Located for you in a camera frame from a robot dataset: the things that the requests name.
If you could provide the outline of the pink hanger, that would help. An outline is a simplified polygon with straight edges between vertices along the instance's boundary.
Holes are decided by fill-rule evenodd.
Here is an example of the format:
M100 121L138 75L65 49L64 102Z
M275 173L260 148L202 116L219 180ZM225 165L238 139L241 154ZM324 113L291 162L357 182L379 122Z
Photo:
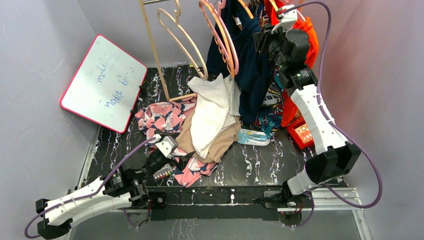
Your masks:
M239 72L238 55L230 33L221 18L221 12L226 6L226 2L226 0L218 0L217 6L215 6L208 0L200 0L198 5L229 74L235 78Z

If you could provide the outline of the white shorts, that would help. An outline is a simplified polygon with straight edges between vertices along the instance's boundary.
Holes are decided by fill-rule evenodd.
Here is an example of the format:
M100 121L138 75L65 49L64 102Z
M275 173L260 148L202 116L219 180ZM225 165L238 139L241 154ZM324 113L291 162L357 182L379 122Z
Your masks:
M205 159L219 134L236 123L241 90L234 77L222 74L212 81L193 77L188 86L197 94L190 127L192 144L199 157Z

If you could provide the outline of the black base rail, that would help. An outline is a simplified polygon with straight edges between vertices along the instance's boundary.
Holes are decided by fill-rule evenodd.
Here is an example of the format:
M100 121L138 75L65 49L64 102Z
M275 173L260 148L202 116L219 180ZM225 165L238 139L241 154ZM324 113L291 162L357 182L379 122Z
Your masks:
M301 222L311 210L350 211L326 188L287 203L279 196L279 186L151 187L148 196L137 197L130 213L151 207L153 221L176 219L262 219Z

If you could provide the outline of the beige shorts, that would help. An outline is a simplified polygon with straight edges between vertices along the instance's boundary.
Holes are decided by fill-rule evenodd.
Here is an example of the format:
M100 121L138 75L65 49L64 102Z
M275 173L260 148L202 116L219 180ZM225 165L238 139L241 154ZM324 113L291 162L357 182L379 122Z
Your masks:
M178 147L187 154L193 153L192 157L201 161L202 163L220 163L221 158L227 152L230 146L234 142L237 142L239 139L238 132L241 129L240 117L232 115L235 120L235 123L229 126L227 129L223 130L217 136L217 138L212 142L206 157L202 158L195 151L192 141L192 134L190 133L192 118L194 114L195 110L193 110L183 122L182 131L176 138L176 143L178 144Z

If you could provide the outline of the blue correction tape package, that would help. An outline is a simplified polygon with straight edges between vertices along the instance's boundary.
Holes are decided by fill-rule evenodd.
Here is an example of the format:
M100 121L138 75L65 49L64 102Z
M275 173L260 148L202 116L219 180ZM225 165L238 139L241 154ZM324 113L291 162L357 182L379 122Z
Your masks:
M237 134L239 144L252 146L267 146L270 139L264 132L241 128Z

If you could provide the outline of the comic print shorts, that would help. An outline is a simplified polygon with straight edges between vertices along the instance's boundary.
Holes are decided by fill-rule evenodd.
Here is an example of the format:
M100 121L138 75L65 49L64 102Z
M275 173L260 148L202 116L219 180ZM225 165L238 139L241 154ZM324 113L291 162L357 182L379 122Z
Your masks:
M266 5L263 0L251 0L248 7L255 17L258 17L259 26L271 24L275 20L275 10L273 6ZM275 61L270 59L271 72L268 76L269 86L256 118L255 126L263 132L268 139L271 139L281 127L283 116L282 85L279 81L279 67Z

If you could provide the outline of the pink patterned shorts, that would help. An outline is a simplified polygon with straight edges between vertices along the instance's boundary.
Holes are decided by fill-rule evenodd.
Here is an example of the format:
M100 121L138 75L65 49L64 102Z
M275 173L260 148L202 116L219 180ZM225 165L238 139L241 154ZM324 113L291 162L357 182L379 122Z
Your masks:
M135 113L138 129L146 138L152 138L159 130L164 133L181 133L183 123L194 113L197 97L187 97L177 101L156 102L141 108ZM202 176L209 177L216 169L216 163L203 163L193 156L183 170L176 169L175 180L183 187L190 187Z

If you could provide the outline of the wooden rack frame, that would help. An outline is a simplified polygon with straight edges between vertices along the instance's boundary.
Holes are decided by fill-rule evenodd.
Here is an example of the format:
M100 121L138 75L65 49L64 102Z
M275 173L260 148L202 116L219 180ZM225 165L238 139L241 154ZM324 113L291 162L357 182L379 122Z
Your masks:
M187 98L196 97L197 96L196 93L190 93L190 94L170 98L167 82L166 82L164 75L163 75L163 72L162 72L161 63L160 63L157 48L156 48L156 43L155 43L152 31L151 31L149 18L147 16L147 11L146 11L146 8L145 8L145 5L148 5L148 4L151 4L151 3L150 2L148 3L147 1L144 2L143 0L139 0L138 4L139 4L139 7L140 7L140 12L141 12L142 17L143 17L144 25L145 25L147 36L148 36L149 43L150 43L150 48L151 48L151 51L153 53L155 66L156 66L156 69L157 69L158 74L159 74L159 79L160 79L161 86L163 88L163 92L164 92L166 100L168 102L177 102L177 101L184 100L184 99L187 99Z

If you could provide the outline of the orange shorts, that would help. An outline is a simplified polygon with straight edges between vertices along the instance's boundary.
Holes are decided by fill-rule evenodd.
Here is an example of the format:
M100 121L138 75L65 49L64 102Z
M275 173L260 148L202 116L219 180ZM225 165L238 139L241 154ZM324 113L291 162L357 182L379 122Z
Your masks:
M276 0L275 3L278 5L278 7L282 7L285 5L289 5L288 1L286 0L286 3L283 3L281 0ZM271 24L274 26L278 23L278 19L276 16L276 12L274 11L272 5L268 0L264 1L264 5L266 8L266 13L268 16L268 19L270 20ZM313 26L313 23L311 22L309 17L304 17L300 10L296 10L299 16L299 19L295 22L293 25L294 29L302 30L308 35L308 42L309 42L309 49L306 54L306 60L305 64L312 68L314 66L314 63L316 61L316 58L318 56L320 46L319 41ZM293 101L290 99L288 93L286 90L283 90L282 92L282 101L283 101L283 110L282 110L282 118L281 118L281 126L287 127L295 118L300 118L300 111L296 107L296 105L293 103Z

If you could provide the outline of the colour marker pack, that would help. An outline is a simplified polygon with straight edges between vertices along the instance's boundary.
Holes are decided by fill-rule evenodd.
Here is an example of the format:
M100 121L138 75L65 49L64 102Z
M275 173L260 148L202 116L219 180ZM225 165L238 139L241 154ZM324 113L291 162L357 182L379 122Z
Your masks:
M167 178L169 176L174 175L176 172L177 171L175 166L166 164L164 167L162 167L161 169L159 169L157 172L153 174L153 179L155 181L159 181L163 178Z

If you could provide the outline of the red plastic bin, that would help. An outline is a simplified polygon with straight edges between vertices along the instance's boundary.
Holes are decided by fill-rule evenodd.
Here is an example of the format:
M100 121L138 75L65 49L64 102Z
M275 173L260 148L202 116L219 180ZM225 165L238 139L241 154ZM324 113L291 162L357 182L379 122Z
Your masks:
M303 117L293 121L287 127L289 135L293 138L299 149L303 150L315 145L312 133Z

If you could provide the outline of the pink framed whiteboard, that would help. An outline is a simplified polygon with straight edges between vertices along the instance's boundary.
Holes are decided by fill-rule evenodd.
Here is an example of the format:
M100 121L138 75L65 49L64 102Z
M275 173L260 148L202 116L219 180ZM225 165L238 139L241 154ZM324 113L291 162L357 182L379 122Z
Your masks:
M147 67L111 42L95 36L60 98L60 106L116 133L124 133Z

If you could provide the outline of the navy blue shorts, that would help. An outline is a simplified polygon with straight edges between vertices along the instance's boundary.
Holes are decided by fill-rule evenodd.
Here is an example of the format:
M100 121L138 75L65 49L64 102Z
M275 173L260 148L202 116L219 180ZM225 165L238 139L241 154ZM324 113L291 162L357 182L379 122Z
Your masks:
M239 17L242 23L240 30L233 19ZM221 18L225 23L233 41L239 62L239 71L235 76L241 94L239 97L239 113L245 124L256 121L268 87L268 76L271 66L266 54L258 53L255 48L253 34L261 32L259 19L249 19L234 0L228 0L221 11Z

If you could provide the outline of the yellow hanger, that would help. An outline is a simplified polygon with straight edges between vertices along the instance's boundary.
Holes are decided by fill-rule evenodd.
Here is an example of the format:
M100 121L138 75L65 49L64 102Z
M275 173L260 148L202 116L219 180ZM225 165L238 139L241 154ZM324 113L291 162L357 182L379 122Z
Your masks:
M278 5L276 4L276 1L275 1L275 0L268 0L268 1L270 2L270 4L271 4L271 6L272 6L273 10L277 13L277 12L279 11L279 7L278 7Z

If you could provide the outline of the orange hanger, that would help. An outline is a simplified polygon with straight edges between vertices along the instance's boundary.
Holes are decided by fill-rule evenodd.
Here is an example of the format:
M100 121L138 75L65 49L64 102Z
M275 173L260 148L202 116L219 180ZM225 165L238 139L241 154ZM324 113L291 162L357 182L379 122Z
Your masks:
M235 0L234 2L237 3L237 6L240 6L243 9L243 11L247 14L247 16L249 17L250 20L252 20L254 18L253 14L251 13L248 5L245 3L244 0ZM236 26L240 30L242 30L243 29L243 24L242 24L240 18L237 17L237 16L233 16L232 18L233 18Z

